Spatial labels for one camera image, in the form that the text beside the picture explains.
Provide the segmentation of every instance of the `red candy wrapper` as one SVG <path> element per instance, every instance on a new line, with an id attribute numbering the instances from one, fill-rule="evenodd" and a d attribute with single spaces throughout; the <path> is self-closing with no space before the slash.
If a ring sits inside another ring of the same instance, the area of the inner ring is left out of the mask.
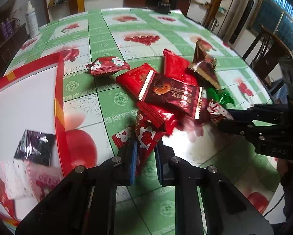
<path id="1" fill-rule="evenodd" d="M 177 124 L 176 115 L 174 113 L 163 107 L 147 104 L 143 101 L 137 102 L 136 105 L 147 115 L 156 128 L 160 128 L 161 131 L 167 132 L 170 135 L 173 133 L 173 129 Z"/>
<path id="2" fill-rule="evenodd" d="M 150 70 L 138 99 L 155 105 L 167 105 L 199 119 L 202 87 L 187 85 Z"/>
<path id="3" fill-rule="evenodd" d="M 5 183 L 0 178 L 0 203 L 5 208 L 7 213 L 14 219 L 16 219 L 15 203 L 14 200 L 9 200 L 5 192 Z"/>
<path id="4" fill-rule="evenodd" d="M 129 126 L 125 129 L 123 129 L 122 131 L 115 133 L 112 136 L 112 140 L 114 141 L 114 143 L 118 149 L 120 149 L 123 146 L 128 145 L 133 129 L 134 129 L 134 126 Z"/>
<path id="5" fill-rule="evenodd" d="M 110 76 L 121 70 L 130 70 L 130 65 L 119 57 L 99 57 L 92 64 L 86 66 L 93 76 Z"/>
<path id="6" fill-rule="evenodd" d="M 177 56 L 168 49 L 164 49 L 163 54 L 164 76 L 179 80 L 188 85 L 198 86 L 196 77 L 187 73 L 188 66 L 190 65 L 190 62 L 187 59 Z"/>
<path id="7" fill-rule="evenodd" d="M 122 75 L 117 76 L 116 82 L 120 85 L 125 86 L 136 98 L 140 93 L 141 87 L 145 79 L 147 78 L 147 74 L 153 68 L 144 63 L 143 65 L 134 68 L 130 71 L 123 73 Z"/>
<path id="8" fill-rule="evenodd" d="M 165 132 L 158 131 L 149 118 L 141 110 L 138 110 L 136 117 L 138 153 L 136 176 L 140 174 L 144 163 L 164 134 Z"/>
<path id="9" fill-rule="evenodd" d="M 214 124 L 218 124 L 218 122 L 223 119 L 234 120 L 232 115 L 226 109 L 224 109 L 219 103 L 213 103 L 213 101 L 210 101 L 207 107 L 207 111 L 210 114 L 210 120 Z"/>

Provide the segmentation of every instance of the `wooden cabinet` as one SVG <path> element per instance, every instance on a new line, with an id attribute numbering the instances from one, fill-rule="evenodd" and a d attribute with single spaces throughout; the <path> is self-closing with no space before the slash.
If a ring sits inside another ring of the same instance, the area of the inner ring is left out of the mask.
<path id="1" fill-rule="evenodd" d="M 10 62 L 28 39 L 25 24 L 17 28 L 12 36 L 0 44 L 0 77 L 2 77 Z"/>

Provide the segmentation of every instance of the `flower print on wrapper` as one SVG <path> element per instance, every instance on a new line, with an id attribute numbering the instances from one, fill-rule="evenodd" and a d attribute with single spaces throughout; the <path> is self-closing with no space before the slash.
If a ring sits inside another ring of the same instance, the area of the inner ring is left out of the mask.
<path id="1" fill-rule="evenodd" d="M 125 93 L 116 93 L 114 96 L 114 103 L 122 107 L 126 105 L 128 100 L 128 95 Z"/>
<path id="2" fill-rule="evenodd" d="M 124 60 L 120 59 L 119 57 L 112 58 L 112 61 L 115 65 L 122 66 L 124 65 Z"/>
<path id="3" fill-rule="evenodd" d="M 173 217 L 175 215 L 175 202 L 162 202 L 160 205 L 160 214 L 165 217 Z"/>
<path id="4" fill-rule="evenodd" d="M 68 91 L 74 91 L 77 89 L 77 87 L 79 86 L 79 83 L 77 81 L 70 81 L 67 85 L 66 85 L 66 90 Z"/>

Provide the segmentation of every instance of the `wooden chair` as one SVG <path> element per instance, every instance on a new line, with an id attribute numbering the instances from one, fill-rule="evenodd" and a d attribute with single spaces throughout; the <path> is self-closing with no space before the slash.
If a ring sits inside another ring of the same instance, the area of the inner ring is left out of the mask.
<path id="1" fill-rule="evenodd" d="M 277 37 L 273 33 L 270 33 L 263 25 L 261 25 L 261 29 L 262 30 L 260 34 L 255 38 L 251 46 L 243 55 L 243 60 L 246 60 L 248 55 L 257 45 L 257 43 L 263 38 L 262 45 L 250 66 L 254 69 L 262 82 L 265 83 L 264 79 L 278 64 L 279 58 L 293 58 L 293 54 L 291 53 L 289 48 L 287 48 L 287 46 L 280 40 L 279 37 Z"/>

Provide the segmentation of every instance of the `strawberry candy wrapper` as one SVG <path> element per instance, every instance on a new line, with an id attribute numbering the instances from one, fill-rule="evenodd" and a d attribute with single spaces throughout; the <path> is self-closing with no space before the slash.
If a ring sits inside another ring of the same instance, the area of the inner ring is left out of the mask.
<path id="1" fill-rule="evenodd" d="M 232 115 L 226 109 L 224 109 L 219 103 L 213 103 L 213 101 L 210 101 L 207 110 L 210 114 L 210 120 L 214 124 L 218 124 L 218 122 L 223 119 L 234 120 Z"/>
<path id="2" fill-rule="evenodd" d="M 138 98 L 147 74 L 152 69 L 153 68 L 150 65 L 144 63 L 137 68 L 117 76 L 116 83 L 126 87 L 128 91 L 130 91 L 136 98 Z"/>
<path id="3" fill-rule="evenodd" d="M 5 183 L 0 178 L 0 204 L 4 207 L 7 213 L 13 218 L 16 218 L 16 211 L 15 211 L 15 202 L 14 200 L 9 200 L 7 194 L 5 192 Z"/>
<path id="4" fill-rule="evenodd" d="M 195 71 L 200 77 L 208 81 L 214 88 L 221 89 L 218 79 L 215 75 L 216 58 L 207 54 L 204 46 L 198 40 L 193 63 L 188 66 L 190 70 Z"/>
<path id="5" fill-rule="evenodd" d="M 120 149 L 123 146 L 127 146 L 131 137 L 131 133 L 134 130 L 134 126 L 129 126 L 112 136 L 116 147 Z"/>
<path id="6" fill-rule="evenodd" d="M 143 168 L 144 163 L 155 148 L 157 142 L 164 136 L 165 132 L 161 132 L 155 128 L 150 119 L 138 110 L 136 117 L 136 136 L 137 136 L 137 167 L 136 176 L 138 176 Z"/>
<path id="7" fill-rule="evenodd" d="M 130 65 L 119 57 L 99 57 L 92 64 L 86 66 L 93 76 L 110 76 L 121 70 L 130 70 Z"/>
<path id="8" fill-rule="evenodd" d="M 163 132 L 167 132 L 169 135 L 173 133 L 173 129 L 177 124 L 177 119 L 172 111 L 143 101 L 137 102 L 136 105 L 152 121 L 152 124 L 154 124 L 156 128 L 159 128 Z"/>
<path id="9" fill-rule="evenodd" d="M 150 70 L 138 99 L 178 109 L 194 119 L 199 119 L 201 94 L 202 87 L 187 85 Z"/>
<path id="10" fill-rule="evenodd" d="M 163 50 L 164 54 L 164 76 L 179 80 L 188 85 L 198 86 L 196 77 L 188 70 L 190 62 L 168 49 Z"/>

